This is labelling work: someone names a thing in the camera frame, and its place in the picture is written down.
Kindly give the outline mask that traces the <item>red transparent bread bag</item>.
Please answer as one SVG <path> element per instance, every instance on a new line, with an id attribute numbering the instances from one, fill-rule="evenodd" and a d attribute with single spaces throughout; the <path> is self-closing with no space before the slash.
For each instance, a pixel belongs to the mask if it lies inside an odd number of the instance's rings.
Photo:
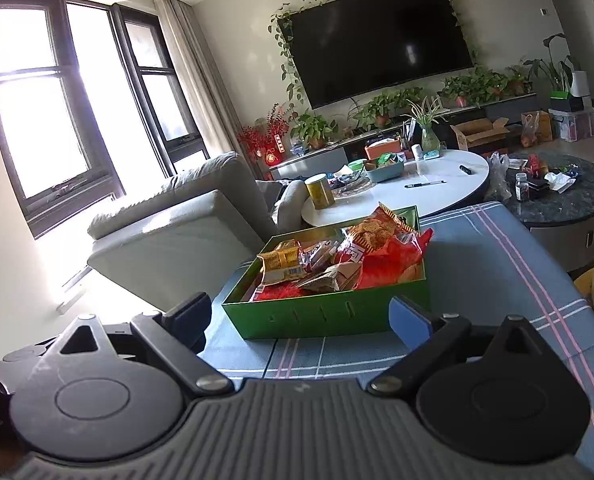
<path id="1" fill-rule="evenodd" d="M 434 231 L 392 236 L 382 248 L 363 257 L 359 278 L 353 289 L 368 289 L 397 285 L 421 277 L 426 248 Z"/>

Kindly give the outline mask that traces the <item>red snack bag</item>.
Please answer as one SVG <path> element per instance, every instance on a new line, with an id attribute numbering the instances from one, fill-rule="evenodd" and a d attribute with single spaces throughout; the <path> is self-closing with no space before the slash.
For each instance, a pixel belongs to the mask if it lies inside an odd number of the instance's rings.
<path id="1" fill-rule="evenodd" d="M 293 299 L 306 293 L 295 282 L 283 282 L 275 285 L 259 285 L 251 295 L 249 302 Z"/>

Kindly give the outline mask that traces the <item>red white small snack packet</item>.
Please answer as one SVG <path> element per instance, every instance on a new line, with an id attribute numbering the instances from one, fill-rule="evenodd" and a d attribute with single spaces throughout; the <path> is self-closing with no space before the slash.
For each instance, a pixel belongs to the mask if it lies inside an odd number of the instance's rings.
<path id="1" fill-rule="evenodd" d="M 336 251 L 334 263 L 361 263 L 372 247 L 363 238 L 346 238 Z"/>

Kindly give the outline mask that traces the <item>yellow lobster noodle snack bag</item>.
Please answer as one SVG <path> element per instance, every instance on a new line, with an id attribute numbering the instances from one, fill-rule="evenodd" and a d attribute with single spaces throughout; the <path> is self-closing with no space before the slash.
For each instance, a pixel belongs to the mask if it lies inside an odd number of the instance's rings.
<path id="1" fill-rule="evenodd" d="M 379 203 L 369 217 L 346 231 L 339 246 L 342 252 L 375 252 L 394 236 L 413 233 L 414 229 L 383 203 Z"/>

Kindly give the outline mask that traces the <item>rice cracker packet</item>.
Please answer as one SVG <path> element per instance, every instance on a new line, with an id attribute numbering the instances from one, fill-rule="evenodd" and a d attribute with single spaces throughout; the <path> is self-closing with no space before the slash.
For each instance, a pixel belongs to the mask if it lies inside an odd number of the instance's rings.
<path id="1" fill-rule="evenodd" d="M 257 258 L 261 262 L 262 285 L 301 280 L 307 275 L 297 240 L 284 240 L 273 250 L 257 255 Z"/>

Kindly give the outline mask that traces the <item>brown striped snack packet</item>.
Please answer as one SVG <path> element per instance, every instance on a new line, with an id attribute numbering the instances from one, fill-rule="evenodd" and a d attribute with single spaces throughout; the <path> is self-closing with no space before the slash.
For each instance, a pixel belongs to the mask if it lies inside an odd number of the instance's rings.
<path id="1" fill-rule="evenodd" d="M 353 289 L 361 270 L 358 262 L 342 262 L 329 266 L 325 271 L 297 282 L 297 288 L 307 294 L 329 294 Z"/>

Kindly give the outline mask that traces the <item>beige sofa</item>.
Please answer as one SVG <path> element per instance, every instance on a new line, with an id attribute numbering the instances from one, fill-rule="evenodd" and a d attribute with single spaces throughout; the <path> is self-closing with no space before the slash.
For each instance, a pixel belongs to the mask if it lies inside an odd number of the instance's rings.
<path id="1" fill-rule="evenodd" d="M 88 265 L 161 311 L 216 297 L 271 237 L 301 229 L 307 197 L 303 181 L 258 181 L 224 153 L 96 214 Z"/>

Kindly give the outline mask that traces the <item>green cardboard box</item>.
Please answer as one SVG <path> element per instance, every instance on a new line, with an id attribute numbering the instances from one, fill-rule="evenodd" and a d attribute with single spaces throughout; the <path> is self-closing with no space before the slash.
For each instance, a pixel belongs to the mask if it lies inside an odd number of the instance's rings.
<path id="1" fill-rule="evenodd" d="M 396 285 L 296 298 L 250 300 L 261 280 L 261 261 L 250 263 L 222 302 L 222 307 L 244 339 L 285 339 L 345 336 L 389 329 L 388 305 L 406 296 L 429 308 L 425 266 L 417 278 Z"/>

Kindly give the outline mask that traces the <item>black pen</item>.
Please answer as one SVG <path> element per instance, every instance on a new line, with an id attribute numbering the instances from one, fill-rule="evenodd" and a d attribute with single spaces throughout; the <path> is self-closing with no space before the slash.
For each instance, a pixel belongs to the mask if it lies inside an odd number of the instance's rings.
<path id="1" fill-rule="evenodd" d="M 404 188 L 424 188 L 424 186 L 441 185 L 441 184 L 446 184 L 446 183 L 447 182 L 445 180 L 415 182 L 415 183 L 405 184 Z"/>

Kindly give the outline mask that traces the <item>white oval coffee table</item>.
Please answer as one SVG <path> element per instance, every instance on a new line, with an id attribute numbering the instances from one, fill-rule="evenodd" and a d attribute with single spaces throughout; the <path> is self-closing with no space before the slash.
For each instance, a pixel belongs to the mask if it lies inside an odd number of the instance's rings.
<path id="1" fill-rule="evenodd" d="M 306 200 L 301 218 L 311 226 L 360 219 L 378 204 L 391 210 L 414 206 L 421 218 L 439 214 L 482 196 L 488 184 L 489 166 L 483 156 L 446 150 L 431 160 L 410 160 L 402 176 L 375 184 L 354 196 L 337 198 L 332 206 L 318 210 Z"/>

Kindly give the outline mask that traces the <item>blue tray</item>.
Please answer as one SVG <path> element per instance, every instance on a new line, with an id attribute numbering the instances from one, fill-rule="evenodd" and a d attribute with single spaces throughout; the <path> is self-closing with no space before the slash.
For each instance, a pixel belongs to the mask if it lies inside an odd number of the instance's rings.
<path id="1" fill-rule="evenodd" d="M 403 162 L 386 162 L 385 165 L 378 165 L 376 160 L 364 164 L 367 177 L 373 184 L 383 183 L 389 180 L 400 178 L 403 174 Z"/>

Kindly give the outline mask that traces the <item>small glass jar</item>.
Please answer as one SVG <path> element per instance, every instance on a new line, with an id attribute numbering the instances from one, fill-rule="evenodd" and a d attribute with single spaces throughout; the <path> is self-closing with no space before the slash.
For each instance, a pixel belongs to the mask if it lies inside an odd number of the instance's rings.
<path id="1" fill-rule="evenodd" d="M 529 200 L 529 182 L 526 172 L 515 174 L 515 200 L 520 203 Z"/>

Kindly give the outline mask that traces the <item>yellow tin can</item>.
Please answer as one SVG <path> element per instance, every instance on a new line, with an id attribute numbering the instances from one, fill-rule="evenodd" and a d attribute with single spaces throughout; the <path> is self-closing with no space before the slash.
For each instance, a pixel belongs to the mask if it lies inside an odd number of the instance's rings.
<path id="1" fill-rule="evenodd" d="M 305 185 L 316 210 L 325 209 L 335 203 L 326 174 L 315 174 L 305 181 Z"/>

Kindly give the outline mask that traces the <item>dark round side table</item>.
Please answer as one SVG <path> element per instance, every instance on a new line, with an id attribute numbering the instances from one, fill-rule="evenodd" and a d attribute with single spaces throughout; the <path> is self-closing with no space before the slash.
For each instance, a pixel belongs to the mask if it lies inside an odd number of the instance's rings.
<path id="1" fill-rule="evenodd" d="M 575 183 L 562 193 L 547 190 L 524 203 L 512 197 L 506 208 L 566 272 L 585 269 L 594 263 L 594 163 L 556 152 L 537 157 L 551 170 L 573 170 Z"/>

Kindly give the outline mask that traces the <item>orange box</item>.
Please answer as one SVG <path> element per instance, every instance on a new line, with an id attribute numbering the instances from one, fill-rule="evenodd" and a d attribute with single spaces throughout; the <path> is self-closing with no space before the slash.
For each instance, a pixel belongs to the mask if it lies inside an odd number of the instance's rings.
<path id="1" fill-rule="evenodd" d="M 378 159 L 384 154 L 397 154 L 402 151 L 399 138 L 387 138 L 367 144 L 364 148 L 367 153 L 367 159 Z"/>

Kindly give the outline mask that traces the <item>beige curtain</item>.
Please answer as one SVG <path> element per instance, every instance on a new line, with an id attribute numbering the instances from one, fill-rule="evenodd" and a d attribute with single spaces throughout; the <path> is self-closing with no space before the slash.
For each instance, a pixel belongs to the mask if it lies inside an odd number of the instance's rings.
<path id="1" fill-rule="evenodd" d="M 154 0 L 154 4 L 173 67 L 209 155 L 239 153 L 259 178 L 259 168 L 237 139 L 242 124 L 194 10 L 180 0 Z"/>

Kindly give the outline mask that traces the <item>open cardboard box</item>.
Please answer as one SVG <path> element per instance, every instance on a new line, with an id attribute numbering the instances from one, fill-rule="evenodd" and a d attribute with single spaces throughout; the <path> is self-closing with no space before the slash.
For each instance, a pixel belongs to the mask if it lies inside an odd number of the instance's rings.
<path id="1" fill-rule="evenodd" d="M 488 118 L 462 122 L 452 125 L 451 129 L 456 135 L 457 144 L 461 151 L 472 151 L 473 148 L 503 140 L 509 133 L 506 128 L 509 119 L 500 117 L 494 122 Z"/>

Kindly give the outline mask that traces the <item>red berry decoration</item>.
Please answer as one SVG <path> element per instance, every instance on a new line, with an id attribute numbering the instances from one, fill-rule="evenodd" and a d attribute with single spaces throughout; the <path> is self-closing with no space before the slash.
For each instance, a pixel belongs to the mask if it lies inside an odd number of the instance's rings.
<path id="1" fill-rule="evenodd" d="M 291 131 L 291 110 L 275 103 L 265 117 L 239 131 L 237 140 L 252 162 L 263 162 L 272 168 L 283 162 L 285 139 Z"/>

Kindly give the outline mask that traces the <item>tv console shelf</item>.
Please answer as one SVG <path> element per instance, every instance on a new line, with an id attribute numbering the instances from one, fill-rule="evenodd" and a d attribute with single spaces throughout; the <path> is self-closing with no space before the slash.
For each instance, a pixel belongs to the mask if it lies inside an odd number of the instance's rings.
<path id="1" fill-rule="evenodd" d="M 451 125 L 480 118 L 495 120 L 506 117 L 509 119 L 509 125 L 513 128 L 512 133 L 515 133 L 514 128 L 521 125 L 521 114 L 533 110 L 539 110 L 538 96 L 535 92 L 480 106 L 448 108 L 442 113 L 439 125 L 434 126 L 434 131 L 439 137 L 440 143 L 446 148 L 457 148 L 457 137 L 452 132 Z M 311 151 L 303 156 L 291 156 L 285 162 L 270 169 L 271 177 L 274 180 L 293 180 L 309 178 L 322 172 L 333 174 L 348 162 L 367 156 L 365 152 L 367 144 L 382 138 L 399 138 L 404 148 L 408 150 L 413 142 L 421 140 L 419 126 L 415 127 L 412 139 L 405 137 L 409 131 L 409 122 L 409 119 L 402 118 L 388 128 L 360 133 L 358 136 L 334 142 L 330 146 Z"/>

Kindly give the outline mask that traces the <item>glass vase with plant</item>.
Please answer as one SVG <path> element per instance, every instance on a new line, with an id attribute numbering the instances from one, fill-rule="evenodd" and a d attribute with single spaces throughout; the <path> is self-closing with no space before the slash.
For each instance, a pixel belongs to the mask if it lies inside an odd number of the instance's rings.
<path id="1" fill-rule="evenodd" d="M 439 96 L 424 96 L 421 101 L 408 100 L 409 117 L 421 128 L 421 148 L 424 153 L 439 152 L 441 142 L 434 131 L 434 125 L 442 118 L 446 108 Z"/>

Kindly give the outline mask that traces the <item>clear storage bin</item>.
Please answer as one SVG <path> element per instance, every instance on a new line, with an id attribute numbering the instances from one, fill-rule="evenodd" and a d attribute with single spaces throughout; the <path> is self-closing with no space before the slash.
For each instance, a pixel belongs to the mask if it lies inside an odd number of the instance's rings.
<path id="1" fill-rule="evenodd" d="M 594 138 L 594 109 L 579 112 L 549 110 L 553 135 L 566 142 Z"/>

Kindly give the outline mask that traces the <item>white pot tall plant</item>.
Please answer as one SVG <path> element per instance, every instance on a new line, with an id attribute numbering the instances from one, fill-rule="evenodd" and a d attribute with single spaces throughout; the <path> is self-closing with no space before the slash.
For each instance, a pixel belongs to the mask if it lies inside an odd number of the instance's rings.
<path id="1" fill-rule="evenodd" d="M 562 60 L 555 61 L 551 44 L 555 39 L 565 39 L 562 32 L 551 35 L 542 40 L 542 44 L 548 51 L 548 58 L 529 58 L 523 62 L 528 68 L 528 78 L 543 79 L 549 84 L 549 100 L 552 110 L 560 112 L 577 113 L 585 108 L 584 99 L 581 96 L 574 96 L 573 76 L 577 61 L 569 54 Z"/>

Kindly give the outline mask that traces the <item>window frame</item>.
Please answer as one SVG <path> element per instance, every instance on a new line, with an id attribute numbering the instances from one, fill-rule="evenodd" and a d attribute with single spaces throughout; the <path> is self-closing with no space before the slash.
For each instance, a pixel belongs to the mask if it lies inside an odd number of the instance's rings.
<path id="1" fill-rule="evenodd" d="M 209 153 L 153 14 L 0 0 L 0 150 L 34 237 Z"/>

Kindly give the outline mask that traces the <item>wall television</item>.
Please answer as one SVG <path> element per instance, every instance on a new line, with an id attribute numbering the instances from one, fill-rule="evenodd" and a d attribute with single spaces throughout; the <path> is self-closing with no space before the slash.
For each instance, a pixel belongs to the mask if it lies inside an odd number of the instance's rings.
<path id="1" fill-rule="evenodd" d="M 451 0 L 332 0 L 282 9 L 269 32 L 288 99 L 312 108 L 474 66 Z"/>

